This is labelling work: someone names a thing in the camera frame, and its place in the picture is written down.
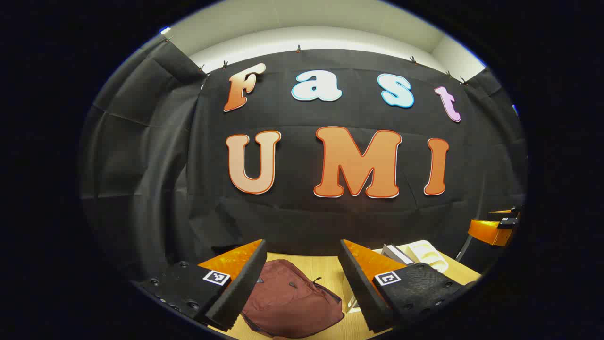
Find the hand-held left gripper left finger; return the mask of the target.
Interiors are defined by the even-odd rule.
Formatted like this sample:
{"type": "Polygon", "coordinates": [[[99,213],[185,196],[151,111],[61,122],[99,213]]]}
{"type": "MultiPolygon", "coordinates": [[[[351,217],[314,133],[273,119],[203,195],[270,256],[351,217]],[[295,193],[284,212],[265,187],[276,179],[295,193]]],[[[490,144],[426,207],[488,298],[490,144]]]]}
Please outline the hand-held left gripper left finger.
{"type": "Polygon", "coordinates": [[[258,239],[195,264],[180,261],[134,284],[167,308],[220,331],[233,328],[266,262],[258,239]]]}

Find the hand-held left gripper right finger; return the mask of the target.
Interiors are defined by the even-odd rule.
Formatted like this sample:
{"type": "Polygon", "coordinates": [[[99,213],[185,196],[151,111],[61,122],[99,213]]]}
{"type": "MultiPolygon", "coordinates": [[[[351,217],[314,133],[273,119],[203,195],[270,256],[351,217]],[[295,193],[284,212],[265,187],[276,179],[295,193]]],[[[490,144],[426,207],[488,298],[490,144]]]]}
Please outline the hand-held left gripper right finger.
{"type": "Polygon", "coordinates": [[[475,282],[462,285],[425,263],[402,264],[346,239],[338,260],[368,328],[408,327],[442,310],[475,282]]]}

